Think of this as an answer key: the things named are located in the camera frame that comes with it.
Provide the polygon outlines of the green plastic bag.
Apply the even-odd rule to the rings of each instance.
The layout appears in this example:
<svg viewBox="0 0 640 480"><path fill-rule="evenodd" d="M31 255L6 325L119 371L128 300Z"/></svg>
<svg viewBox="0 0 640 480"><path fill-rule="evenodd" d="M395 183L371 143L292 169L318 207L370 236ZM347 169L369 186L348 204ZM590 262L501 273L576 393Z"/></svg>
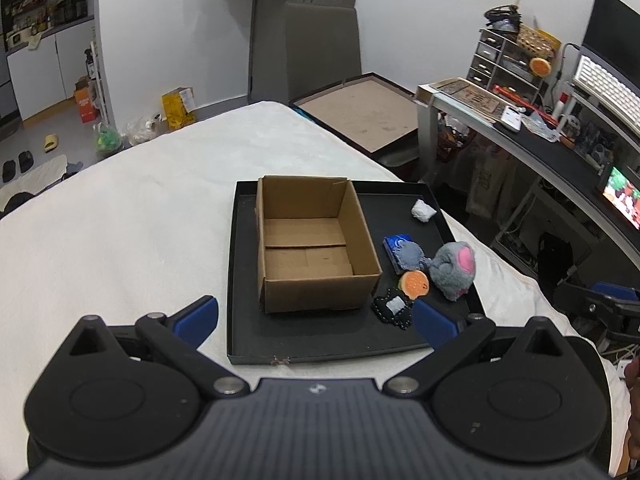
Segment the green plastic bag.
<svg viewBox="0 0 640 480"><path fill-rule="evenodd" d="M93 130L96 134L96 154L110 156L122 148L122 136L111 126L99 122Z"/></svg>

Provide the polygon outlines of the brown framed board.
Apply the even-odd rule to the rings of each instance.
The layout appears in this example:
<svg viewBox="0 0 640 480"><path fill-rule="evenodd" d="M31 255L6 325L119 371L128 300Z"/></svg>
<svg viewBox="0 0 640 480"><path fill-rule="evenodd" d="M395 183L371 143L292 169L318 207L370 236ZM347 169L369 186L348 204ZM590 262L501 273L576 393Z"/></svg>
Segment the brown framed board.
<svg viewBox="0 0 640 480"><path fill-rule="evenodd" d="M370 155L418 130L413 93L374 73L332 84L292 105Z"/></svg>

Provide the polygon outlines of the orange burger plush toy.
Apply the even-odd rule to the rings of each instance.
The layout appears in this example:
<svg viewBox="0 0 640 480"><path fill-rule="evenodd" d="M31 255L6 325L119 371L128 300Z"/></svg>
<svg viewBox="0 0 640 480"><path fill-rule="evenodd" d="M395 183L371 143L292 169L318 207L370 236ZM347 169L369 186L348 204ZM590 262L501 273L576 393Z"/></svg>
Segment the orange burger plush toy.
<svg viewBox="0 0 640 480"><path fill-rule="evenodd" d="M412 270L401 275L398 288L411 301L414 301L428 294L430 282L422 271Z"/></svg>

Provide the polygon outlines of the black dotted fabric pouch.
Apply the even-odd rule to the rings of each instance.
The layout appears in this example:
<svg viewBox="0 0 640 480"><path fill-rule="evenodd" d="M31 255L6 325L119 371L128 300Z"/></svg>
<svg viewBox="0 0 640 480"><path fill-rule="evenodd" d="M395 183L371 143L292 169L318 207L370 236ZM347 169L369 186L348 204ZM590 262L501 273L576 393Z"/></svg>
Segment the black dotted fabric pouch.
<svg viewBox="0 0 640 480"><path fill-rule="evenodd" d="M373 299L371 310L383 324L390 324L401 330L412 325L412 304L404 296L379 296Z"/></svg>

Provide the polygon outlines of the black shallow tray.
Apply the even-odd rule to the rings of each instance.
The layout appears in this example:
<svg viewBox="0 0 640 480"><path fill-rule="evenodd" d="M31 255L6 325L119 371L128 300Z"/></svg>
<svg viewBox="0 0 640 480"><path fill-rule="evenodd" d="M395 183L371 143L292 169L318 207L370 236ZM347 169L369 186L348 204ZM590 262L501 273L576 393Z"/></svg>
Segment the black shallow tray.
<svg viewBox="0 0 640 480"><path fill-rule="evenodd" d="M434 208L438 206L427 184L356 181L354 185L382 266L377 295L397 283L382 247L385 235L407 234L427 255L454 240L442 211L425 224L410 214L419 198ZM256 194L255 181L235 185L227 296L227 356L231 363L311 363L426 347L414 328L401 330L382 323L370 302L348 311L265 313L258 300Z"/></svg>

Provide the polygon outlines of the white crumpled plastic wad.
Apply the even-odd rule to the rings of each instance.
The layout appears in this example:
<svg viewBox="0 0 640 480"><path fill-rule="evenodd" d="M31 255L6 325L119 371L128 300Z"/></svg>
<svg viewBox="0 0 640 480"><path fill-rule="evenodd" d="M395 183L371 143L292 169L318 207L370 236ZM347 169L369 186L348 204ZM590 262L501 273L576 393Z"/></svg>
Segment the white crumpled plastic wad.
<svg viewBox="0 0 640 480"><path fill-rule="evenodd" d="M437 214L437 210L425 203L424 200L417 200L411 208L411 214L416 220L428 223Z"/></svg>

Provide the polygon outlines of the grey pink plush mouse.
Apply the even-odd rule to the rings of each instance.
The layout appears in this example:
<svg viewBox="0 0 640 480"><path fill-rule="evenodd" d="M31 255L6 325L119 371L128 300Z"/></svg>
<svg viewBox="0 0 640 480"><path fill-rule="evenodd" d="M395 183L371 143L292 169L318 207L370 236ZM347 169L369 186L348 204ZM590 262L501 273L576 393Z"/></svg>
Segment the grey pink plush mouse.
<svg viewBox="0 0 640 480"><path fill-rule="evenodd" d="M432 258L422 259L421 269L449 301L457 301L475 280L475 252L465 242L443 244Z"/></svg>

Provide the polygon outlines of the grey metal desk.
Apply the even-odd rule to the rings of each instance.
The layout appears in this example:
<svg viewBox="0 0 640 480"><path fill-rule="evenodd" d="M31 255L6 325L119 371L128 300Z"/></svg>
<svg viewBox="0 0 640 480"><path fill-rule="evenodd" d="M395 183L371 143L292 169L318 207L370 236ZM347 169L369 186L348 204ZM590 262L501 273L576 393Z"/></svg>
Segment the grey metal desk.
<svg viewBox="0 0 640 480"><path fill-rule="evenodd" d="M519 133L502 131L494 127L498 119L487 118L465 103L444 92L447 84L480 90L475 84L462 78L445 79L434 84L419 84L416 100L431 105L460 119L482 136L499 144L506 151L521 159L529 167L544 167L550 176L561 179L602 216L612 223L620 235L634 246L639 245L639 230L636 229L600 192L600 177L583 159L560 142L548 142L523 128Z"/></svg>

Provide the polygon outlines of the brown cardboard box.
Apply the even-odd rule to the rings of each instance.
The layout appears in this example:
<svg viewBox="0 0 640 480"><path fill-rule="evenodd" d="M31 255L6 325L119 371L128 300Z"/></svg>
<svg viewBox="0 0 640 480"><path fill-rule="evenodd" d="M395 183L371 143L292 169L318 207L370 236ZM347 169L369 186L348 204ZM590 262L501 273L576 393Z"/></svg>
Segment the brown cardboard box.
<svg viewBox="0 0 640 480"><path fill-rule="evenodd" d="M354 310L370 299L382 268L351 180L262 177L255 214L266 313Z"/></svg>

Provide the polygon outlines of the small lit screen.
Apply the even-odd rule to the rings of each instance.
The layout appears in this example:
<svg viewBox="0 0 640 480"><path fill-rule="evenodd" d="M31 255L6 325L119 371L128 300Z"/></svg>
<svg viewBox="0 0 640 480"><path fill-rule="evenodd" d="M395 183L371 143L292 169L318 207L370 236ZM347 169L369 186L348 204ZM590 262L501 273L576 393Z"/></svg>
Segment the small lit screen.
<svg viewBox="0 0 640 480"><path fill-rule="evenodd" d="M639 187L622 170L611 167L604 179L601 195L630 223L639 229Z"/></svg>

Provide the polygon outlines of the white cabinet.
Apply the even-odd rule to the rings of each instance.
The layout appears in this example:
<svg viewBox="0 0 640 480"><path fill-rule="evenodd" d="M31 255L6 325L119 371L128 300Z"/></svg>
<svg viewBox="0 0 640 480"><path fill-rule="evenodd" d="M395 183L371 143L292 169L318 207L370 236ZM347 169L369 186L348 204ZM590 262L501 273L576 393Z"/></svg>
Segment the white cabinet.
<svg viewBox="0 0 640 480"><path fill-rule="evenodd" d="M85 50L94 39L94 19L47 32L35 50L8 55L14 96L22 119L74 96L76 82L87 75Z"/></svg>

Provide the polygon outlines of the grey drawer organizer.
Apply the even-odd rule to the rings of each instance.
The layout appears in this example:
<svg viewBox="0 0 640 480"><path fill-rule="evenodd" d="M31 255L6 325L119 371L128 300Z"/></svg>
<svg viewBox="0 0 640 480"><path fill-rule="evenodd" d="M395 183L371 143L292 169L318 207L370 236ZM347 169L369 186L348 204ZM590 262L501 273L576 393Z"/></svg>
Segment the grey drawer organizer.
<svg viewBox="0 0 640 480"><path fill-rule="evenodd" d="M532 100L544 83L530 69L532 58L515 41L483 28L466 79L486 90L500 86Z"/></svg>

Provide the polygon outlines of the blue tissue packet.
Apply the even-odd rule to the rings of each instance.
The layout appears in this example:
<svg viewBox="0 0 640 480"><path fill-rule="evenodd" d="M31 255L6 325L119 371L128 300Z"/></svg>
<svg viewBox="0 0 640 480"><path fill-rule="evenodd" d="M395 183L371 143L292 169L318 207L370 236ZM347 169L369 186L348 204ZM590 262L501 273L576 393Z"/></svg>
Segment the blue tissue packet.
<svg viewBox="0 0 640 480"><path fill-rule="evenodd" d="M401 246L407 242L411 242L412 238L407 234L394 234L383 237L383 247L390 258L390 261L397 266L398 258L396 252L401 248Z"/></svg>

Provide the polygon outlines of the orange cardboard box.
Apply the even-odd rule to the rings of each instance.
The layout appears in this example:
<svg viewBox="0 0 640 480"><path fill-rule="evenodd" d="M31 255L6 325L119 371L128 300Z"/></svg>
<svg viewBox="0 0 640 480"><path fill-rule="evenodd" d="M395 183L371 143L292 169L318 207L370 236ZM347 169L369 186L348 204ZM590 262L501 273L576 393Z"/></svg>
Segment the orange cardboard box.
<svg viewBox="0 0 640 480"><path fill-rule="evenodd" d="M75 84L75 102L81 121L94 122L100 116L96 83L88 76L82 76Z"/></svg>

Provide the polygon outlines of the yellow slipper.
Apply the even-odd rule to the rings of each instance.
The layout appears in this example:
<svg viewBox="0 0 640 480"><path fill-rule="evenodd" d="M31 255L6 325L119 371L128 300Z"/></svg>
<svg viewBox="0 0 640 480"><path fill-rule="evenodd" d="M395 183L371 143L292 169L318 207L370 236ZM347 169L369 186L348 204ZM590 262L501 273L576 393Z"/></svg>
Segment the yellow slipper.
<svg viewBox="0 0 640 480"><path fill-rule="evenodd" d="M44 138L43 151L50 153L58 147L58 136L56 134L48 134Z"/></svg>

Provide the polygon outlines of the blue denim fabric piece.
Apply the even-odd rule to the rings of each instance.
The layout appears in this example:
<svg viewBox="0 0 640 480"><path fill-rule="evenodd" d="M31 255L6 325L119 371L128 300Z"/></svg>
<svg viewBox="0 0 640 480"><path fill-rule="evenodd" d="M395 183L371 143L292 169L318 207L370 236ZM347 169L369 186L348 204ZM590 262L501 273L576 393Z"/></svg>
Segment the blue denim fabric piece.
<svg viewBox="0 0 640 480"><path fill-rule="evenodd" d="M398 266L404 271L421 270L425 262L422 248L412 240L400 240L394 248Z"/></svg>

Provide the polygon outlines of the black monitor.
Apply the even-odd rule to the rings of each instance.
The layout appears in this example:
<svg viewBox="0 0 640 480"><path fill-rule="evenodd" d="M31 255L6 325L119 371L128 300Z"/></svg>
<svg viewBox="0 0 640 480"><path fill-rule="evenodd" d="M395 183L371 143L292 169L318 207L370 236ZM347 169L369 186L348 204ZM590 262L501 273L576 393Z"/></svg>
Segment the black monitor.
<svg viewBox="0 0 640 480"><path fill-rule="evenodd" d="M640 15L620 0L594 0L582 45L636 87L640 70Z"/></svg>

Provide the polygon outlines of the black slippers pair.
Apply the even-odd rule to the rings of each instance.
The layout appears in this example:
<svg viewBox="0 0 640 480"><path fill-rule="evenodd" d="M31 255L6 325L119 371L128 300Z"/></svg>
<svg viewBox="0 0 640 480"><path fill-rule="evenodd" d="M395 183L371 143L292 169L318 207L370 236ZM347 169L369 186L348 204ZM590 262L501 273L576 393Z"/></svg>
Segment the black slippers pair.
<svg viewBox="0 0 640 480"><path fill-rule="evenodd" d="M34 156L31 151L22 151L17 156L17 160L9 159L2 164L1 168L1 180L3 184L6 184L13 180L17 171L24 174L34 166Z"/></svg>

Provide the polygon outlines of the white keyboard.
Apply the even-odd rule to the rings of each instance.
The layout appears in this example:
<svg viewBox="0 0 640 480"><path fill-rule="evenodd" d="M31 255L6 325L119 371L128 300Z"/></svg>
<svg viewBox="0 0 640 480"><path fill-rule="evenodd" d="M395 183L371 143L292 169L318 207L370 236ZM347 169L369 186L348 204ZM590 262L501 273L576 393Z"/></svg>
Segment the white keyboard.
<svg viewBox="0 0 640 480"><path fill-rule="evenodd" d="M573 76L574 84L594 96L631 130L639 133L639 95L603 66L581 55Z"/></svg>

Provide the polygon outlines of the white tote bag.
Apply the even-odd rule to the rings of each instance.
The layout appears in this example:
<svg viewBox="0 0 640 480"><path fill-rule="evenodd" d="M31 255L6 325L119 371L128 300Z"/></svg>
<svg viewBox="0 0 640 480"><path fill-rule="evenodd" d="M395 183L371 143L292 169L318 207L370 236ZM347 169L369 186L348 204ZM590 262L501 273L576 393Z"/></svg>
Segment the white tote bag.
<svg viewBox="0 0 640 480"><path fill-rule="evenodd" d="M504 215L513 186L516 160L496 144L476 152L466 211L477 217L498 221Z"/></svg>

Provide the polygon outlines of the yellow cardboard box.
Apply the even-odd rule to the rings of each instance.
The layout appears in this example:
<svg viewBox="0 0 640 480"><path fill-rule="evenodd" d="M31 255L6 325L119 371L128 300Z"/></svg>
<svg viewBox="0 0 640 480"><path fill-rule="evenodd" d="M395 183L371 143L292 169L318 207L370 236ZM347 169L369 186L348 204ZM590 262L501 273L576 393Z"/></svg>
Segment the yellow cardboard box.
<svg viewBox="0 0 640 480"><path fill-rule="evenodd" d="M163 111L170 131L196 122L195 101L191 87L179 87L162 95Z"/></svg>

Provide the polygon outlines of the orange round plush on drawers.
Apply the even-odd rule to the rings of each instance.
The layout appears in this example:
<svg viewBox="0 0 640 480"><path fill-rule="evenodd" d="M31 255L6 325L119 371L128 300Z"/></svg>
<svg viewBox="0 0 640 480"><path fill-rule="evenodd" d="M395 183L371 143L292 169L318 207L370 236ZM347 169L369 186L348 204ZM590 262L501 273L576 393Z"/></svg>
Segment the orange round plush on drawers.
<svg viewBox="0 0 640 480"><path fill-rule="evenodd" d="M552 72L552 65L545 58L531 58L528 66L530 72L536 77L546 78Z"/></svg>

